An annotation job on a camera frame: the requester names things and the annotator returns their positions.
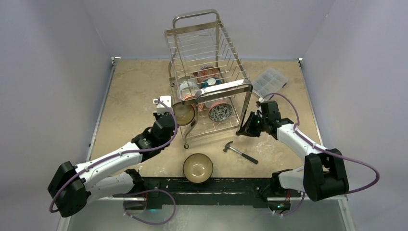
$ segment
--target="hammer head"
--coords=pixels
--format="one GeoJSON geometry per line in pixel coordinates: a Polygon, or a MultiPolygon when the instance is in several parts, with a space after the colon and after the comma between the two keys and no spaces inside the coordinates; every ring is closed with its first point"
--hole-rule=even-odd
{"type": "Polygon", "coordinates": [[[224,152],[226,153],[227,150],[230,148],[230,144],[232,144],[232,141],[228,142],[225,147],[224,147],[224,152]]]}

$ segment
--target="clear plastic container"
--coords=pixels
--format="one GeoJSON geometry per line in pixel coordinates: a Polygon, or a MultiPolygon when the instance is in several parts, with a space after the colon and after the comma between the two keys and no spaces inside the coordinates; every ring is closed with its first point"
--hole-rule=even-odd
{"type": "Polygon", "coordinates": [[[283,88],[289,79],[276,69],[269,67],[262,74],[260,74],[252,85],[254,87],[253,92],[259,97],[264,97],[269,93],[278,92],[283,88]]]}

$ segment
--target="brown bowl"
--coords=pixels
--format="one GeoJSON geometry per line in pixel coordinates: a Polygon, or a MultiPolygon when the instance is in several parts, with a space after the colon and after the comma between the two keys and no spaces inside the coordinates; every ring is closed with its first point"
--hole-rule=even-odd
{"type": "Polygon", "coordinates": [[[201,153],[192,154],[184,161],[183,173],[192,183],[203,183],[213,174],[211,159],[201,153]]]}
{"type": "Polygon", "coordinates": [[[185,126],[194,120],[195,109],[192,105],[182,105],[178,102],[172,108],[178,125],[185,126]]]}

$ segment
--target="rack handle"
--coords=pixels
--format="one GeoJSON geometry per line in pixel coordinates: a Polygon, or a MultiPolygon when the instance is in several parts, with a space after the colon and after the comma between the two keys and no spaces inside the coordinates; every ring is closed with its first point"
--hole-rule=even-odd
{"type": "MultiPolygon", "coordinates": [[[[210,86],[210,87],[206,87],[204,89],[201,89],[199,91],[197,91],[195,93],[195,99],[200,102],[200,98],[207,96],[209,94],[211,95],[216,95],[219,94],[220,92],[223,91],[229,91],[231,89],[236,88],[237,91],[239,91],[238,88],[242,88],[242,87],[249,87],[249,91],[252,92],[253,86],[252,83],[249,79],[241,79],[241,80],[236,80],[233,82],[229,82],[229,83],[223,83],[223,84],[219,84],[219,85],[214,85],[214,86],[210,86]]],[[[231,96],[236,94],[236,92],[229,92],[228,95],[226,96],[231,96]]]]}
{"type": "Polygon", "coordinates": [[[194,11],[194,12],[189,12],[189,13],[181,13],[181,14],[179,14],[176,17],[173,18],[173,28],[174,29],[176,28],[176,22],[178,20],[180,20],[180,19],[197,17],[197,16],[206,15],[206,14],[210,14],[210,13],[215,14],[217,16],[217,21],[219,20],[218,11],[216,11],[214,9],[200,10],[200,11],[194,11]]]}

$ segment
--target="hammer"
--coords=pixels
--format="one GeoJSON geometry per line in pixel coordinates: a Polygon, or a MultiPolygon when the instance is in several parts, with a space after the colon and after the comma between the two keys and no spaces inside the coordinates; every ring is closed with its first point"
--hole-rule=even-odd
{"type": "Polygon", "coordinates": [[[252,157],[248,156],[248,155],[245,154],[245,153],[242,153],[242,152],[236,150],[235,148],[231,147],[230,144],[232,144],[232,141],[228,142],[228,143],[225,145],[224,150],[223,150],[225,153],[227,152],[228,149],[231,149],[231,150],[233,150],[234,152],[236,152],[236,153],[242,155],[244,158],[246,158],[247,160],[251,161],[252,163],[258,164],[258,161],[257,161],[257,160],[253,159],[252,157]]]}

